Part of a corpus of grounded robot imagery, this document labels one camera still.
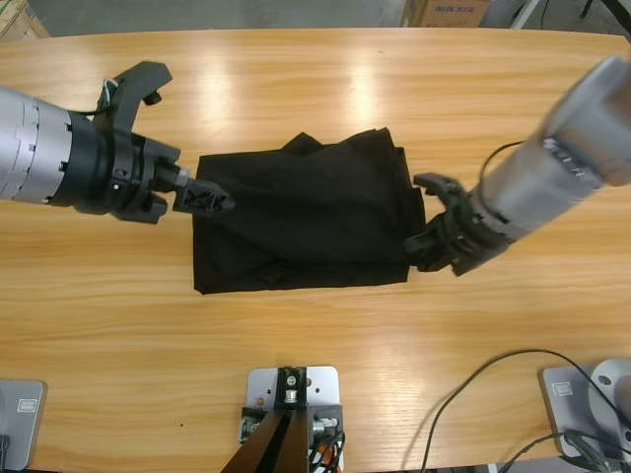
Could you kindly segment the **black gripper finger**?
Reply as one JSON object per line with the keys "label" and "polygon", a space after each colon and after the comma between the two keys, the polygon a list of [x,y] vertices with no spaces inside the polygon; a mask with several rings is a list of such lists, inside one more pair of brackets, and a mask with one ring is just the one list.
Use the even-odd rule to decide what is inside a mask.
{"label": "black gripper finger", "polygon": [[436,245],[436,236],[431,232],[411,236],[403,243],[403,249],[408,254],[430,251]]}
{"label": "black gripper finger", "polygon": [[177,212],[213,217],[236,206],[233,196],[212,181],[189,179],[175,192],[173,209]]}
{"label": "black gripper finger", "polygon": [[452,255],[441,249],[425,249],[419,251],[416,257],[416,267],[419,272],[437,272],[449,267]]}

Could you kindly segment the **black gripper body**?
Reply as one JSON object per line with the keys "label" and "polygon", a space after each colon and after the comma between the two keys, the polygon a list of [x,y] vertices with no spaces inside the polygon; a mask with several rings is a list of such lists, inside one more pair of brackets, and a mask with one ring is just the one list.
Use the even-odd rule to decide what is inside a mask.
{"label": "black gripper body", "polygon": [[478,268],[509,248],[509,240],[486,225],[469,194],[447,206],[428,224],[427,230],[436,236],[434,248],[452,255],[449,267],[456,276]]}
{"label": "black gripper body", "polygon": [[62,180],[46,203],[158,223],[168,208],[158,194],[176,192],[190,177],[189,170],[177,165],[179,150],[134,133],[136,110],[105,110],[93,117],[75,110],[68,114],[70,152],[59,164]]}

